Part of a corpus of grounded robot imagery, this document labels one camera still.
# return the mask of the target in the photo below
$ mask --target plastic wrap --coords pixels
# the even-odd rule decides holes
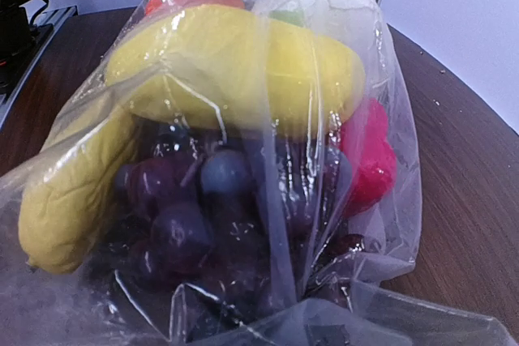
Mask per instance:
[[[374,0],[143,0],[0,191],[2,344],[429,336],[369,285],[414,268],[421,231]]]

